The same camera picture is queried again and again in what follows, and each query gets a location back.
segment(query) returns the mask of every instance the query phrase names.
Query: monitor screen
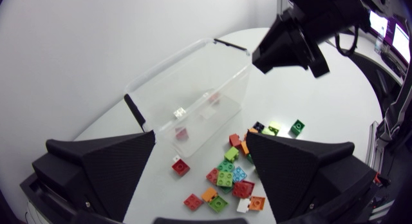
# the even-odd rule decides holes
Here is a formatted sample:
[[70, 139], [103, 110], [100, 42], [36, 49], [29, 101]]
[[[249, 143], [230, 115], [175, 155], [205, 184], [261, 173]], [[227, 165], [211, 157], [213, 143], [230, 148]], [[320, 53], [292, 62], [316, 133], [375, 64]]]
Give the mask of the monitor screen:
[[392, 46], [407, 62], [411, 60], [411, 54], [409, 52], [409, 35], [398, 24], [395, 25]]
[[383, 36], [386, 36], [386, 29], [388, 28], [388, 20], [384, 17], [380, 17], [375, 12], [370, 13], [369, 20], [371, 22], [371, 28], [376, 33], [382, 33], [383, 27]]

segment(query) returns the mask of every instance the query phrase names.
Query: plastic bin handle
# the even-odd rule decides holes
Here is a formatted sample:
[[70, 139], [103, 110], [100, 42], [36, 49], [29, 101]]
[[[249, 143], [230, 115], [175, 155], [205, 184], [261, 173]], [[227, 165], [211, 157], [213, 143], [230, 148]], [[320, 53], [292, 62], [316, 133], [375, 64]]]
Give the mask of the plastic bin handle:
[[124, 101], [126, 102], [127, 106], [129, 107], [131, 113], [139, 123], [140, 127], [142, 128], [143, 132], [145, 132], [143, 125], [146, 123], [146, 119], [144, 119], [143, 115], [137, 108], [136, 104], [131, 100], [131, 97], [126, 94], [124, 95]]
[[217, 42], [220, 42], [220, 43], [222, 43], [222, 44], [225, 44], [226, 46], [231, 46], [231, 47], [237, 48], [237, 49], [242, 50], [242, 51], [247, 51], [247, 49], [244, 48], [244, 47], [237, 46], [237, 45], [235, 45], [235, 44], [232, 44], [232, 43], [229, 43], [229, 42], [226, 42], [226, 41], [222, 41], [222, 40], [219, 40], [219, 39], [217, 39], [217, 38], [215, 38], [215, 39], [213, 39], [213, 40], [214, 40], [214, 41], [217, 41]]

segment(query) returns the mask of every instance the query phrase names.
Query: lime green lego brick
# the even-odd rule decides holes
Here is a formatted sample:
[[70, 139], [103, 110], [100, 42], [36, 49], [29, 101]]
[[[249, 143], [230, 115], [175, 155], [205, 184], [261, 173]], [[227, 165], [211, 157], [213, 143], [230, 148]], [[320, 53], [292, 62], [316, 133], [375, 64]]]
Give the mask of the lime green lego brick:
[[234, 187], [234, 183], [232, 184], [231, 187], [222, 187], [222, 186], [218, 186], [224, 194], [228, 194], [232, 191], [233, 187]]
[[233, 173], [230, 172], [219, 172], [217, 186], [222, 187], [232, 187], [233, 184]]
[[262, 134], [265, 135], [275, 135], [275, 133], [271, 130], [269, 130], [269, 128], [265, 127], [264, 130], [262, 130]]
[[268, 128], [269, 130], [273, 131], [275, 135], [277, 135], [279, 130], [281, 129], [281, 125], [277, 122], [271, 121]]
[[239, 150], [237, 150], [235, 147], [231, 147], [229, 151], [225, 153], [225, 159], [234, 162], [239, 156]]
[[304, 124], [300, 120], [296, 120], [293, 126], [290, 128], [290, 131], [298, 136], [304, 128]]
[[224, 159], [216, 168], [219, 172], [231, 172], [234, 169], [234, 165], [230, 161]]
[[228, 204], [229, 203], [219, 195], [209, 202], [209, 206], [216, 212], [222, 211]]
[[252, 156], [251, 156], [250, 154], [248, 154], [248, 155], [246, 156], [246, 159], [247, 159], [251, 164], [254, 164], [254, 163], [253, 163], [253, 160], [252, 160]]

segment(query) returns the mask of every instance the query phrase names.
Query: transparent plastic container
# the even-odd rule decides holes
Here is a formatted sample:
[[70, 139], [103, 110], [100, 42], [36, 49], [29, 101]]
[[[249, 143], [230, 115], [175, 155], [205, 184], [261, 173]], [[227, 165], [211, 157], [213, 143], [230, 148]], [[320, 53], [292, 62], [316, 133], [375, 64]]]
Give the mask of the transparent plastic container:
[[202, 39], [145, 72], [125, 92], [154, 130], [182, 157], [198, 150], [240, 109], [250, 53]]

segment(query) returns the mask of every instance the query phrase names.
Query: white table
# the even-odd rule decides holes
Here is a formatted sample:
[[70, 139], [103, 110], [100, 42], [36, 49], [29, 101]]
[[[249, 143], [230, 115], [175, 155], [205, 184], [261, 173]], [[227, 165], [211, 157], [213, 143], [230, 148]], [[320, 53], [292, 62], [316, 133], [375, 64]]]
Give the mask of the white table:
[[[243, 30], [226, 35], [221, 40], [253, 51], [268, 28]], [[238, 199], [231, 194], [220, 195], [230, 205], [216, 214], [207, 204], [192, 212], [183, 201], [191, 193], [199, 196], [210, 186], [205, 178], [223, 160], [232, 133], [243, 135], [256, 121], [282, 124], [280, 136], [288, 136], [290, 126], [298, 118], [306, 127], [298, 139], [317, 142], [355, 143], [354, 155], [365, 160], [369, 126], [381, 121], [378, 100], [366, 77], [351, 60], [341, 56], [329, 44], [320, 45], [331, 73], [315, 79], [311, 71], [300, 67], [283, 67], [262, 74], [254, 66], [250, 75], [243, 109], [200, 150], [185, 161], [191, 170], [182, 178], [171, 169], [175, 151], [157, 142], [131, 200], [124, 222], [150, 223], [156, 217], [176, 219], [224, 219], [244, 217], [250, 223], [274, 223], [269, 202], [261, 212], [236, 212]], [[135, 118], [122, 100], [90, 125], [76, 140], [102, 138], [141, 132]], [[235, 163], [256, 182], [255, 196], [265, 196], [254, 167], [240, 156]]]
[[[348, 34], [339, 34], [341, 37], [340, 45], [341, 48], [350, 49], [352, 47], [354, 36]], [[335, 46], [335, 37], [329, 39], [329, 41]], [[401, 79], [396, 73], [393, 72], [391, 68], [380, 58], [380, 54], [375, 52], [375, 43], [371, 42], [369, 39], [365, 37], [358, 37], [358, 42], [355, 49], [356, 53], [360, 53], [367, 58], [373, 60], [378, 65], [382, 66], [382, 68], [388, 73], [398, 84], [401, 86], [404, 81]]]

